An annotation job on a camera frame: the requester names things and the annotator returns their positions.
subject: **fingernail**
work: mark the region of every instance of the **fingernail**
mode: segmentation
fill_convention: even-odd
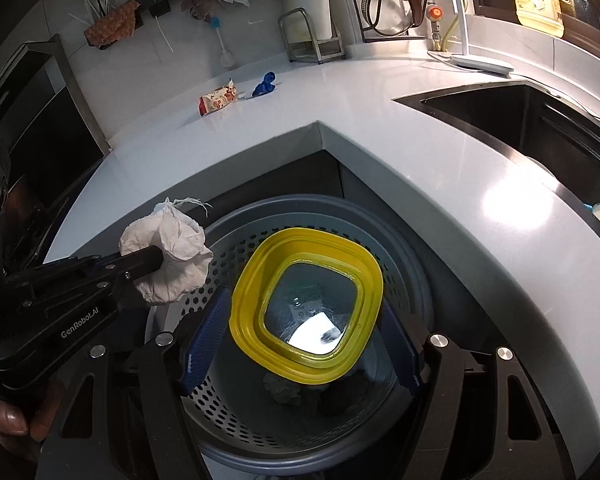
[[[13,428],[13,431],[27,434],[27,423],[19,413],[13,410],[7,410],[7,422]]]

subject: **white pipe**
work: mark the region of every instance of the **white pipe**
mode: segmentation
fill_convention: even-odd
[[[469,31],[466,28],[466,15],[464,13],[464,5],[462,0],[454,0],[456,2],[456,11],[460,19],[460,43],[462,45],[462,55],[469,55]]]

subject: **white lamp base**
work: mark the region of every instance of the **white lamp base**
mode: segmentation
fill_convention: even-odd
[[[472,54],[469,54],[468,56],[452,54],[448,61],[449,63],[462,68],[473,68],[505,76],[509,75],[514,70],[513,66],[506,61],[500,61],[499,59],[493,59],[491,57],[473,56]]]

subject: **gray laundry basket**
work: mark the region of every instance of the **gray laundry basket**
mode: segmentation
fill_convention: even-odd
[[[150,320],[149,333],[173,330],[188,310],[204,307],[218,286],[233,290],[259,244],[275,232],[300,226],[337,234],[369,250],[381,267],[385,298],[432,326],[424,271],[393,228],[346,200],[289,195],[245,206],[211,225],[206,244],[214,259],[205,286],[170,305],[162,321]],[[281,476],[321,470],[381,438],[411,401],[397,383],[377,330],[356,367],[370,379],[359,402],[337,416],[307,413],[273,400],[263,385],[267,370],[249,359],[227,330],[205,382],[183,404],[202,453],[220,463]]]

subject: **snack wrapper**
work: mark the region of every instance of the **snack wrapper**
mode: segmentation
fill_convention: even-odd
[[[215,112],[220,108],[224,108],[230,102],[237,100],[238,97],[235,91],[235,84],[229,79],[229,84],[215,89],[213,92],[203,95],[198,103],[200,116]]]

